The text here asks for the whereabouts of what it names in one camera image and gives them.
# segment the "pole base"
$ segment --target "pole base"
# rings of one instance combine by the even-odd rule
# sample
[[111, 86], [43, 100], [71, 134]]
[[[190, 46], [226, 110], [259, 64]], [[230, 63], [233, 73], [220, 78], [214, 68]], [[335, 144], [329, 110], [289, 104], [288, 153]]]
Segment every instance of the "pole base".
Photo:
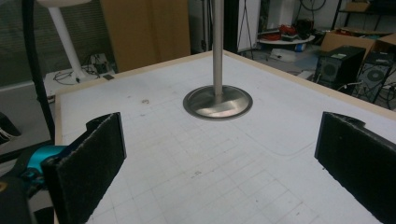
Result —
[[183, 106], [199, 119], [227, 120], [246, 114], [253, 106], [253, 99], [236, 87], [222, 86], [222, 95], [216, 96], [213, 86], [205, 86], [187, 94]]

